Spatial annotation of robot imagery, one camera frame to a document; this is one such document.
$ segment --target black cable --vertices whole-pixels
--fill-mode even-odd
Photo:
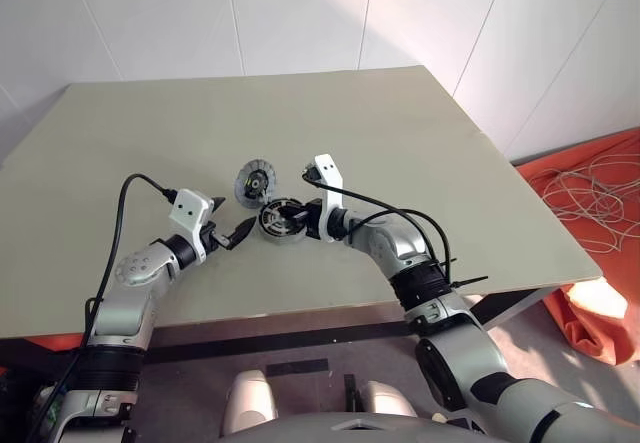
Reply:
[[[127,198],[127,190],[129,189],[129,185],[136,178],[140,178],[151,186],[153,186],[156,190],[158,190],[162,195],[164,195],[170,203],[175,201],[177,192],[172,189],[163,188],[154,180],[149,178],[147,175],[143,175],[142,173],[134,173],[129,175],[124,183],[122,183],[122,188],[120,188],[120,196],[118,197],[118,210],[116,212],[116,224],[113,231],[113,240],[111,241],[111,250],[109,251],[109,257],[107,258],[107,266],[104,269],[104,273],[102,275],[102,280],[100,281],[100,286],[98,287],[98,291],[96,296],[93,298],[89,298],[85,302],[85,328],[84,333],[82,335],[82,340],[80,342],[80,346],[76,350],[76,354],[67,366],[67,369],[63,373],[62,377],[58,380],[53,390],[49,394],[47,401],[42,405],[40,411],[35,417],[33,425],[31,426],[31,430],[29,430],[29,435],[27,436],[27,443],[33,443],[36,441],[38,437],[38,433],[40,431],[40,427],[42,426],[42,422],[44,421],[45,416],[47,415],[49,408],[55,401],[56,397],[62,390],[62,387],[69,379],[71,372],[73,371],[78,359],[80,358],[80,354],[82,349],[87,346],[87,342],[89,341],[89,337],[91,336],[91,329],[93,328],[93,323],[95,322],[96,315],[98,314],[98,309],[100,308],[100,303],[102,303],[102,297],[107,288],[107,283],[109,282],[109,276],[111,275],[111,270],[113,269],[113,263],[116,259],[116,254],[118,253],[118,246],[120,245],[120,236],[122,234],[122,222],[124,220],[124,204]]]
[[[361,195],[359,193],[355,193],[353,191],[343,190],[342,188],[336,188],[335,186],[325,185],[324,183],[320,183],[319,181],[312,180],[311,178],[309,178],[304,173],[302,175],[302,179],[304,181],[306,181],[307,183],[309,183],[310,185],[315,186],[316,188],[322,188],[323,190],[334,191],[336,193],[340,193],[340,194],[345,195],[345,196],[350,196],[351,198],[355,198],[357,200],[361,200],[361,201],[365,201],[367,203],[371,203],[372,205],[376,205],[376,206],[380,206],[382,208],[386,208],[387,210],[389,210],[392,213],[397,213],[398,215],[402,216],[405,220],[407,220],[409,223],[411,223],[416,230],[418,230],[418,233],[420,233],[420,236],[422,237],[422,239],[424,240],[425,244],[427,245],[427,248],[429,249],[429,252],[435,258],[435,254],[433,252],[433,246],[431,245],[431,241],[429,240],[429,237],[427,236],[427,234],[424,232],[422,227],[416,222],[416,220],[411,218],[409,215],[407,215],[401,209],[396,208],[394,206],[391,206],[391,205],[385,203],[384,201],[376,200],[375,198],[370,198],[368,196],[364,196],[364,195]]]
[[[429,240],[429,237],[425,233],[424,229],[413,218],[411,218],[409,216],[409,213],[415,214],[417,216],[420,216],[421,218],[424,218],[431,225],[433,225],[433,227],[438,232],[438,235],[440,235],[440,238],[442,239],[442,244],[443,244],[443,246],[445,248],[445,262],[444,262],[445,263],[445,277],[447,279],[447,283],[451,284],[451,261],[450,261],[451,260],[451,252],[449,250],[449,240],[447,239],[447,235],[442,230],[440,225],[438,225],[438,223],[433,218],[431,218],[428,215],[425,215],[424,213],[416,211],[416,210],[403,210],[403,209],[391,206],[391,205],[389,205],[389,204],[387,204],[387,203],[385,203],[383,201],[376,200],[375,198],[364,196],[364,195],[361,195],[359,193],[355,193],[353,191],[343,190],[342,188],[336,188],[334,186],[325,185],[324,183],[320,183],[319,181],[312,180],[311,178],[309,178],[306,175],[306,173],[302,175],[302,179],[304,181],[306,181],[307,183],[315,186],[316,188],[322,188],[322,189],[328,190],[328,191],[335,191],[336,193],[340,193],[342,195],[349,196],[351,198],[356,198],[358,200],[361,200],[361,201],[364,201],[364,202],[367,202],[367,203],[371,203],[372,205],[380,206],[382,208],[385,208],[388,211],[388,213],[381,212],[377,216],[368,217],[369,219],[365,218],[365,220],[362,220],[362,221],[360,221],[358,223],[358,225],[360,225],[360,226],[355,225],[354,228],[356,228],[356,227],[359,228],[359,227],[361,227],[362,225],[365,224],[365,223],[363,223],[363,221],[366,221],[366,223],[368,223],[372,219],[377,218],[379,216],[382,216],[382,214],[396,213],[397,215],[400,215],[405,220],[407,220],[409,223],[411,223],[416,230],[418,230],[418,233],[420,233],[420,236],[424,240],[424,243],[427,246],[427,249],[429,250],[429,253],[431,254],[431,256],[434,259],[435,263],[438,263],[437,256],[436,256],[435,251],[433,249],[433,245],[431,244],[431,241]]]
[[[447,238],[447,235],[444,232],[444,230],[442,229],[442,227],[438,224],[437,221],[435,221],[429,215],[426,215],[426,214],[424,214],[424,213],[422,213],[420,211],[407,209],[407,208],[403,208],[403,209],[401,209],[401,211],[404,211],[405,213],[408,213],[410,215],[416,215],[416,216],[419,216],[420,218],[423,218],[424,220],[428,221],[431,224],[431,226],[433,226],[435,228],[435,230],[438,232],[438,235],[440,236],[440,239],[442,240],[442,246],[444,248],[445,276],[447,278],[447,282],[449,284],[451,284],[451,249],[449,247],[449,239]],[[374,213],[373,215],[368,216],[364,220],[361,220],[358,223],[356,223],[355,225],[353,225],[353,227],[351,227],[349,229],[349,231],[347,232],[346,236],[351,236],[357,230],[362,228],[364,225],[366,225],[370,221],[375,220],[376,218],[379,218],[379,217],[385,216],[385,215],[389,215],[389,214],[393,214],[393,213],[396,213],[396,212],[393,211],[393,210],[385,210],[385,211],[379,211],[378,213]]]

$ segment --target black table leg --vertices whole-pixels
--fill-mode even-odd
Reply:
[[[471,307],[471,313],[485,329],[490,330],[537,303],[557,288],[549,286],[534,290],[507,291],[487,295]]]

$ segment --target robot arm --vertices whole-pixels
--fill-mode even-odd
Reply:
[[[230,236],[217,233],[209,218],[223,202],[224,198],[178,191],[169,215],[175,234],[154,241],[117,265],[111,290],[99,307],[87,346],[69,379],[69,391],[49,442],[135,439],[135,432],[121,423],[129,419],[137,402],[157,303],[184,270],[204,263],[220,247],[233,249],[254,225],[255,218],[250,218]]]
[[[317,156],[304,178],[342,189],[329,155]],[[344,209],[342,196],[326,189],[322,203],[313,200],[304,211],[308,236],[343,239],[368,254],[389,280],[405,320],[420,338],[416,358],[441,406],[469,408],[490,434],[514,443],[637,441],[637,426],[543,381],[509,375],[500,350],[451,288],[415,228],[378,218],[352,233],[363,216]]]

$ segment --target gear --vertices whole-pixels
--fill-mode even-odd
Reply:
[[[252,210],[269,203],[276,187],[276,172],[265,160],[251,160],[244,165],[234,183],[238,202]]]
[[[278,245],[285,243],[295,243],[305,235],[306,225],[304,221],[297,221],[295,218],[285,218],[281,209],[293,207],[303,208],[302,203],[293,198],[278,198],[264,205],[258,216],[260,232],[269,241]]]

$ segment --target white bracket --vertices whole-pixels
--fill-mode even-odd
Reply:
[[[178,191],[173,209],[169,214],[171,230],[189,242],[196,254],[196,265],[201,265],[207,253],[200,241],[200,230],[209,221],[214,210],[214,202],[197,191]]]
[[[313,166],[315,166],[318,173],[320,173],[321,183],[342,189],[342,175],[333,158],[331,158],[331,155],[316,156],[313,159]],[[331,215],[331,212],[336,208],[342,208],[342,195],[335,191],[326,190],[322,197],[322,213],[318,221],[318,233],[322,241],[329,243],[335,241],[327,233],[327,223],[329,221],[329,215]]]

